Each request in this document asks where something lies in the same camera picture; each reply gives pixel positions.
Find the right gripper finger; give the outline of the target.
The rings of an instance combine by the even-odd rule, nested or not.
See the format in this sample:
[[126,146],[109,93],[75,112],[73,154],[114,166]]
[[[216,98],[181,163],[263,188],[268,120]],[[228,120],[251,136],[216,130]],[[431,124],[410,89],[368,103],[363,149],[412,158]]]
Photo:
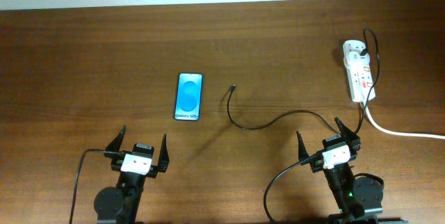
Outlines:
[[307,164],[309,162],[309,155],[305,148],[304,141],[299,131],[296,132],[298,139],[298,161],[299,164]]
[[339,118],[335,118],[334,121],[339,128],[341,137],[344,138],[346,142],[352,143],[353,141],[358,139],[358,135],[354,131],[347,128],[347,126],[345,126],[345,124],[342,123]]

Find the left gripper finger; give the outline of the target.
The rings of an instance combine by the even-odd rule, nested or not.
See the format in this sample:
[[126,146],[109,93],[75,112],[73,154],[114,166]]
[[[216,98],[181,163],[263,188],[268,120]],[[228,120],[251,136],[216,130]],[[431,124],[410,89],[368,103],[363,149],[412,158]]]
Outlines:
[[170,157],[167,149],[167,134],[163,135],[161,149],[159,153],[159,160],[157,165],[157,170],[159,173],[165,173],[168,169],[168,165],[170,163]]
[[124,139],[124,135],[126,132],[126,126],[124,125],[118,135],[106,146],[106,152],[119,152],[121,144]]

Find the blue Galaxy smartphone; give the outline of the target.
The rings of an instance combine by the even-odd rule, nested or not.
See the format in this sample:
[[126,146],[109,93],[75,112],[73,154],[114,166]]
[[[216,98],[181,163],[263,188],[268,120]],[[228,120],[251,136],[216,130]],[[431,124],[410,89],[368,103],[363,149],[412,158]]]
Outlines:
[[178,79],[174,119],[198,121],[203,76],[199,73],[181,73]]

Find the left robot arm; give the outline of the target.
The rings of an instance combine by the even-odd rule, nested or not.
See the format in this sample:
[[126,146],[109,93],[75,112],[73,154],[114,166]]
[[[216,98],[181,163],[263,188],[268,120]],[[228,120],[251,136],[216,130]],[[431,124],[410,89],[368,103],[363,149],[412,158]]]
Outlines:
[[106,146],[104,156],[111,160],[111,170],[118,172],[115,186],[102,189],[95,197],[98,224],[135,223],[145,180],[164,173],[170,163],[167,136],[161,142],[159,159],[153,164],[154,148],[136,143],[131,151],[120,149],[126,128]]

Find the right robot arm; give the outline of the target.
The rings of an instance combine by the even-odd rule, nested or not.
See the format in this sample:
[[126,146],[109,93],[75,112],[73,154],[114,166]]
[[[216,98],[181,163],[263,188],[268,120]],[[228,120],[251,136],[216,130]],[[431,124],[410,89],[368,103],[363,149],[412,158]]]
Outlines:
[[369,173],[352,172],[350,162],[361,148],[360,137],[340,119],[334,119],[339,133],[322,141],[323,149],[307,153],[301,134],[298,138],[298,163],[310,165],[311,171],[322,171],[339,208],[328,223],[405,223],[401,218],[379,218],[383,212],[384,180]]

